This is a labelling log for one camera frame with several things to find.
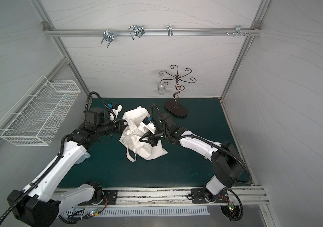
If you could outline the white printed canvas tote bag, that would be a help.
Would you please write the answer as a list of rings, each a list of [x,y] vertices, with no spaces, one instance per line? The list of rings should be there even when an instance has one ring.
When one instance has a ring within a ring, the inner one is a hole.
[[[125,112],[122,117],[127,127],[121,135],[120,143],[126,147],[126,157],[131,162],[135,162],[137,157],[152,160],[168,154],[162,147],[161,141],[158,141],[154,147],[149,143],[139,141],[146,133],[155,132],[155,127],[151,126],[149,118],[148,110],[141,106]]]

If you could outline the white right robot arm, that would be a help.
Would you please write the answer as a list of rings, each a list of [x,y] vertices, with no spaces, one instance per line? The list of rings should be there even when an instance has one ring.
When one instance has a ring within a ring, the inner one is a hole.
[[[151,117],[145,117],[141,126],[147,129],[147,132],[139,141],[155,147],[158,142],[165,140],[169,144],[191,149],[209,160],[214,175],[203,188],[206,200],[212,201],[220,192],[233,187],[245,171],[246,166],[231,143],[213,142],[186,128],[177,127],[167,113],[160,117],[160,122],[161,127],[158,127]]]

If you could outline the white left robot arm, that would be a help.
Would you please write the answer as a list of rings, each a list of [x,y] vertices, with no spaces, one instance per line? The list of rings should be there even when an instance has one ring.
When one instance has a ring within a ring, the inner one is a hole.
[[[121,110],[122,106],[116,103],[108,104],[106,110],[86,110],[81,125],[61,139],[60,151],[52,162],[23,190],[14,190],[8,196],[9,209],[4,215],[13,213],[17,220],[31,227],[48,227],[59,215],[76,205],[106,202],[102,186],[92,181],[64,195],[54,192],[70,169],[89,157],[88,149],[100,137],[124,131],[126,122],[117,118]]]

